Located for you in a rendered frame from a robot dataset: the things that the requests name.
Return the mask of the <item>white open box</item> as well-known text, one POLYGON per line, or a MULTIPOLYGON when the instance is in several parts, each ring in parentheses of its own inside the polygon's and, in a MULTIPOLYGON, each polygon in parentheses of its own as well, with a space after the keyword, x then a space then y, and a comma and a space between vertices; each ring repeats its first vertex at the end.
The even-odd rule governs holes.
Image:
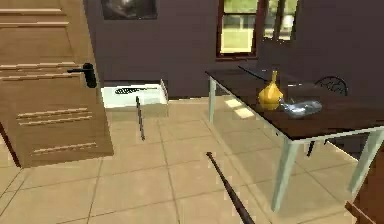
POLYGON ((141 109, 144 117, 166 117, 168 115, 168 91, 163 79, 148 83, 132 81, 126 85, 101 89, 107 111, 136 112, 141 109))

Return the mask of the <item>yellow gourd vase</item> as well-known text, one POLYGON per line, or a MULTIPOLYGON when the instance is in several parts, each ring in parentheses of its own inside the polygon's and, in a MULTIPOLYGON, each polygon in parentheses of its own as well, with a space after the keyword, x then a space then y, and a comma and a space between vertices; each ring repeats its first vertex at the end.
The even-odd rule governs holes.
POLYGON ((259 102, 262 104, 278 104, 279 100, 283 97, 283 93, 278 88, 277 81, 278 72, 272 71, 272 79, 270 83, 260 91, 258 97, 259 102))

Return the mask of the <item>dark brown baseball bat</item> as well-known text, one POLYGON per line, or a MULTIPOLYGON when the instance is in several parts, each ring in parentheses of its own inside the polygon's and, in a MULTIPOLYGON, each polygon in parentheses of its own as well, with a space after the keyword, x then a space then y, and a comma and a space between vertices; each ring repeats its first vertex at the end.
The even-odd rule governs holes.
POLYGON ((236 209, 240 219, 242 220, 243 224, 255 224, 254 220, 252 219, 251 215, 248 213, 248 210, 245 208, 243 205, 242 201, 232 188, 231 184, 229 181, 225 178, 224 174, 222 173, 219 165, 217 164, 216 160, 213 157, 213 154, 211 152, 207 152, 206 156, 209 158, 211 161, 212 165, 214 166, 217 174, 219 175, 223 186, 225 190, 227 191, 228 196, 230 197, 232 204, 234 208, 236 209))

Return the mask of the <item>red-brown framed window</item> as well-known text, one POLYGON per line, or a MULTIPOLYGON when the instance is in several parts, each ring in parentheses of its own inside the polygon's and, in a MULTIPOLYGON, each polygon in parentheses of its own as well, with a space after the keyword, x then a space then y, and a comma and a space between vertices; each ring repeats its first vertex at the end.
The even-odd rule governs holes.
POLYGON ((219 0, 216 32, 218 60, 256 58, 261 42, 295 38, 300 0, 219 0))

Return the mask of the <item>dark top pale-legged table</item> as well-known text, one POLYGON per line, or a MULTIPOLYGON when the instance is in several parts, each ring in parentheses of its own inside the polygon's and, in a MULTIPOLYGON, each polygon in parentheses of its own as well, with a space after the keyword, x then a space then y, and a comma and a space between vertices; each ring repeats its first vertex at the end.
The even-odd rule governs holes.
POLYGON ((371 106, 352 96, 341 96, 312 83, 291 85, 286 79, 280 80, 280 91, 285 99, 293 98, 298 104, 317 101, 322 108, 317 113, 295 118, 285 108, 274 110, 263 107, 259 93, 266 82, 252 73, 239 68, 232 70, 208 70, 209 116, 214 116, 216 88, 239 100, 275 133, 284 140, 271 210, 277 212, 284 198, 298 148, 312 141, 334 139, 366 133, 368 138, 353 172, 348 190, 356 193, 369 167, 384 142, 384 108, 371 106))

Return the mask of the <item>brown wooden room door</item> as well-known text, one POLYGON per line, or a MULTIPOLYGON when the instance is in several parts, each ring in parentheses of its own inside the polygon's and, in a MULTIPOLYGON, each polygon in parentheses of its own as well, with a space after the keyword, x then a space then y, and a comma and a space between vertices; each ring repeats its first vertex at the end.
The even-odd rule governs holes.
POLYGON ((0 0, 0 132, 22 168, 112 155, 83 0, 0 0))

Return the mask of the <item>red-brown wooden furniture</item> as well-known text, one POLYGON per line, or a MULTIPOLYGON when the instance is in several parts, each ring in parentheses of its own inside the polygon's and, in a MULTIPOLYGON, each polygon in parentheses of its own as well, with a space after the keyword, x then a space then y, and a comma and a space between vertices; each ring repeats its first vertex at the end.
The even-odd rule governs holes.
POLYGON ((345 208, 356 218, 354 224, 384 224, 384 146, 375 156, 364 182, 345 208))

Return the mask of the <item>dark framed wall picture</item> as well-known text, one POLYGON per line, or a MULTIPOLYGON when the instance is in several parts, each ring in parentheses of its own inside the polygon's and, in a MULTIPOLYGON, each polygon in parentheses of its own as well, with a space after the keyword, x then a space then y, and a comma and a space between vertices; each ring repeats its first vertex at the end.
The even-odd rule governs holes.
POLYGON ((100 0, 106 20, 146 20, 157 18, 156 0, 100 0))

